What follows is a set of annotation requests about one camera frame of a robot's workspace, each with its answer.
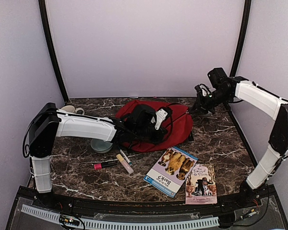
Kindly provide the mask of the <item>red student backpack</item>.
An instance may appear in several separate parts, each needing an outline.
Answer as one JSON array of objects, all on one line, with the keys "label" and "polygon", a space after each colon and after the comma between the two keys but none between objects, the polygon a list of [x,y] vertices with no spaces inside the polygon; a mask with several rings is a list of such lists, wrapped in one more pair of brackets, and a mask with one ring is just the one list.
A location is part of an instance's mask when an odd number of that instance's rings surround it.
[{"label": "red student backpack", "polygon": [[162,127],[168,130],[168,139],[160,144],[151,144],[146,142],[134,141],[132,143],[117,143],[136,152],[152,152],[165,150],[169,147],[183,143],[187,140],[192,132],[193,120],[189,114],[189,108],[181,103],[166,103],[158,101],[141,101],[133,100],[125,104],[115,115],[116,119],[130,113],[136,105],[148,105],[158,110],[160,107],[168,107],[172,110],[172,115],[162,123]]}]

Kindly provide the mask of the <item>pink Shakespeare book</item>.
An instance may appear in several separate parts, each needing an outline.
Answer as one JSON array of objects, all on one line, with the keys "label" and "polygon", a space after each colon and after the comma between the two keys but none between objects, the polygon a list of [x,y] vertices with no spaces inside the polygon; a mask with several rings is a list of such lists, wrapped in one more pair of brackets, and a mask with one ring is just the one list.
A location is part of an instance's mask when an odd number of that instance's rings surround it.
[{"label": "pink Shakespeare book", "polygon": [[196,164],[186,180],[186,205],[217,203],[215,170],[211,164]]}]

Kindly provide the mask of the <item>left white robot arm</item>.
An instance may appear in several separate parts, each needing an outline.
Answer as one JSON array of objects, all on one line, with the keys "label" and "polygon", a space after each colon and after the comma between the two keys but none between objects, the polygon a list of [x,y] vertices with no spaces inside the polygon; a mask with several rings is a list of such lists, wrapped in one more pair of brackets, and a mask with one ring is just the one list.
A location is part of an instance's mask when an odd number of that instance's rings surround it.
[{"label": "left white robot arm", "polygon": [[162,127],[167,120],[172,120],[169,107],[154,109],[139,104],[122,118],[108,118],[69,113],[47,103],[29,124],[22,143],[23,156],[32,162],[39,201],[48,209],[58,205],[58,198],[51,193],[50,175],[50,155],[56,137],[92,138],[119,145],[132,145],[134,141],[158,145],[171,134]]}]

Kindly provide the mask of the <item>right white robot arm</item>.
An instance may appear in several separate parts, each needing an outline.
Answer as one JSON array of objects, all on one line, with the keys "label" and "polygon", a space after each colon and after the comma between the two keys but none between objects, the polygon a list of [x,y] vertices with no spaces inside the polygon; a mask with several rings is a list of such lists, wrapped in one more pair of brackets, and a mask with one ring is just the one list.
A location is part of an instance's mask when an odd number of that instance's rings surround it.
[{"label": "right white robot arm", "polygon": [[246,186],[255,190],[275,174],[288,158],[288,99],[273,94],[244,77],[210,77],[214,91],[205,84],[195,86],[196,99],[191,108],[198,114],[213,114],[215,107],[231,103],[235,98],[247,102],[268,115],[274,122],[265,154],[246,179]]}]

